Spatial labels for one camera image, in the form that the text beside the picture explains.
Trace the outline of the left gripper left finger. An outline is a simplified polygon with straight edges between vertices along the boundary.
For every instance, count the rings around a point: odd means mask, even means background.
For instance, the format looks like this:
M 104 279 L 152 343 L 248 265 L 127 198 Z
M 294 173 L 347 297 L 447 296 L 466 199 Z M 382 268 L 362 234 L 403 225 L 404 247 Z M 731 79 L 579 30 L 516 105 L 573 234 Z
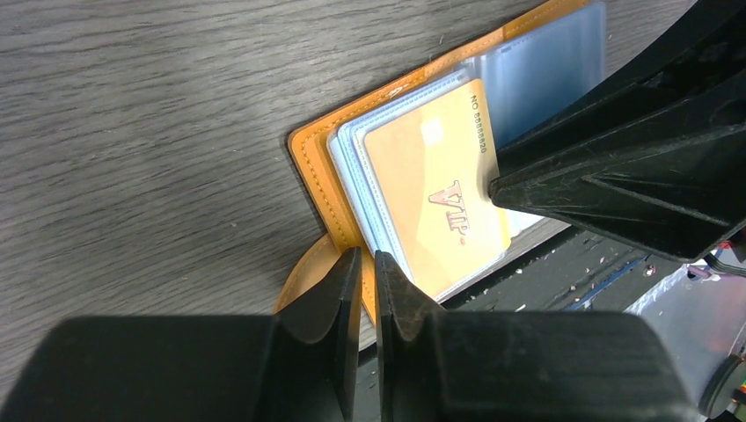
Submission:
M 24 367 L 4 421 L 349 421 L 362 252 L 274 315 L 83 316 Z

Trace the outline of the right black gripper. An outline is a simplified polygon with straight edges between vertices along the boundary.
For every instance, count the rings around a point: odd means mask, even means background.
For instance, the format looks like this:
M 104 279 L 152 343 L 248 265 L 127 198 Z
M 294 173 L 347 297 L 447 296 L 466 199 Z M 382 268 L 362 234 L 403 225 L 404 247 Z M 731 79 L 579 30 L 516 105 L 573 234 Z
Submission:
M 498 158 L 498 207 L 702 258 L 745 226 L 745 3 L 696 2 Z

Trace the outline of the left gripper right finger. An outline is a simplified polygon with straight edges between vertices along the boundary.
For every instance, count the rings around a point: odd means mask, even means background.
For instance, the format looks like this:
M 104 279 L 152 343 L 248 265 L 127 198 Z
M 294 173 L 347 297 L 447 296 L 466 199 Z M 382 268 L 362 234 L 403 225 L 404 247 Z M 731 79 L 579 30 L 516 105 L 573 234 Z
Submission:
M 375 256 L 384 421 L 695 421 L 655 332 L 618 312 L 447 310 Z

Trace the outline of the gold VIP card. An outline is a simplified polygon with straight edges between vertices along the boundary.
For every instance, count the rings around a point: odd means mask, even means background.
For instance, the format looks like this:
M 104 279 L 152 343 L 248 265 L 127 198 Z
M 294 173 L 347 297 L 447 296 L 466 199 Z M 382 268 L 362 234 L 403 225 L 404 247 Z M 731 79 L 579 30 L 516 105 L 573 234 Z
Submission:
M 487 193 L 498 165 L 481 79 L 371 130 L 362 144 L 423 292 L 441 300 L 503 256 L 511 234 Z

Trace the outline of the orange leather card holder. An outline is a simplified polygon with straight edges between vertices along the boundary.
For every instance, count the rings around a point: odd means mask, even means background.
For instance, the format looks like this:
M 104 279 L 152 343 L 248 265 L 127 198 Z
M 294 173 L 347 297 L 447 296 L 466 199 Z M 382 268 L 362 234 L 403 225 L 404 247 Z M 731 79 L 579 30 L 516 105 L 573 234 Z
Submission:
M 291 272 L 277 308 L 285 308 L 316 285 L 349 248 L 363 251 L 362 304 L 370 317 L 377 314 L 377 251 L 391 254 L 413 283 L 362 144 L 367 133 L 479 78 L 485 87 L 498 176 L 501 150 L 603 80 L 605 35 L 603 2 L 548 1 L 294 131 L 290 154 L 327 232 Z M 538 220 L 536 215 L 502 209 L 508 214 L 511 241 Z

